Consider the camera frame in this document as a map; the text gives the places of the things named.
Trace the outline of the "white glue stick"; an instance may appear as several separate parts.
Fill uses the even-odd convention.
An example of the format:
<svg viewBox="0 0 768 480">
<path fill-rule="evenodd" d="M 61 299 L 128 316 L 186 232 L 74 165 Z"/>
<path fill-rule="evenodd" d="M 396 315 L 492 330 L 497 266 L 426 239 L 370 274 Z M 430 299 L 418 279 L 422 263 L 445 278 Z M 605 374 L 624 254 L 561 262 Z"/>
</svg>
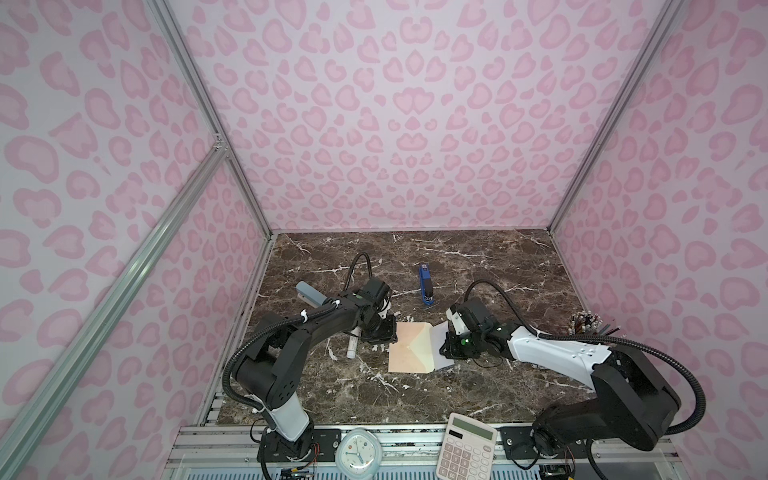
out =
<svg viewBox="0 0 768 480">
<path fill-rule="evenodd" d="M 357 348 L 359 344 L 359 338 L 361 334 L 361 328 L 357 327 L 349 333 L 349 342 L 346 351 L 347 359 L 355 359 L 357 356 Z"/>
</svg>

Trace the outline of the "beige envelope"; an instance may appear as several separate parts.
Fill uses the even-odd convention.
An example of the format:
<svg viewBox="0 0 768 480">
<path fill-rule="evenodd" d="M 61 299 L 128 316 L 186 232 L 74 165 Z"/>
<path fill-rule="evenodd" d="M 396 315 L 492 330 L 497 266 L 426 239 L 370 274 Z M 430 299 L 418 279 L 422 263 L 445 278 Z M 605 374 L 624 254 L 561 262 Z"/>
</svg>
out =
<svg viewBox="0 0 768 480">
<path fill-rule="evenodd" d="M 397 322 L 397 341 L 390 345 L 390 373 L 431 373 L 435 369 L 432 325 L 425 322 Z"/>
</svg>

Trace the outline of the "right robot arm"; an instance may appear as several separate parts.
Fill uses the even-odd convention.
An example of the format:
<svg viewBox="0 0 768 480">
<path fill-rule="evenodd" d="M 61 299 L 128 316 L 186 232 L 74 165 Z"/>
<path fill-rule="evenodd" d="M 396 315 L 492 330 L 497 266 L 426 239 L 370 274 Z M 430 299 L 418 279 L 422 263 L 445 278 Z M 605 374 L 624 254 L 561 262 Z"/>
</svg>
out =
<svg viewBox="0 0 768 480">
<path fill-rule="evenodd" d="M 528 447 L 552 456 L 578 441 L 620 439 L 653 450 L 680 408 L 680 398 L 647 356 L 634 347 L 547 340 L 514 322 L 502 323 L 478 298 L 450 306 L 440 348 L 448 359 L 487 353 L 552 370 L 594 391 L 570 405 L 555 404 L 535 419 Z"/>
</svg>

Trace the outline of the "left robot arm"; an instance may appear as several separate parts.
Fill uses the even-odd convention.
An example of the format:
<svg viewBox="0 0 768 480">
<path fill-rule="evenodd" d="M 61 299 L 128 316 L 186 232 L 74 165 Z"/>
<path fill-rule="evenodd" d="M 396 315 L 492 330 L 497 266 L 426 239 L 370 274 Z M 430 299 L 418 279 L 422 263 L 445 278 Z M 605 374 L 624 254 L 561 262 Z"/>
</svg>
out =
<svg viewBox="0 0 768 480">
<path fill-rule="evenodd" d="M 267 423 L 259 443 L 291 460 L 312 450 L 314 423 L 297 390 L 310 351 L 337 334 L 355 334 L 373 345 L 396 341 L 396 318 L 389 312 L 391 289 L 371 277 L 360 288 L 325 298 L 293 316 L 267 314 L 252 337 L 226 362 L 221 387 L 225 395 L 256 410 Z"/>
</svg>

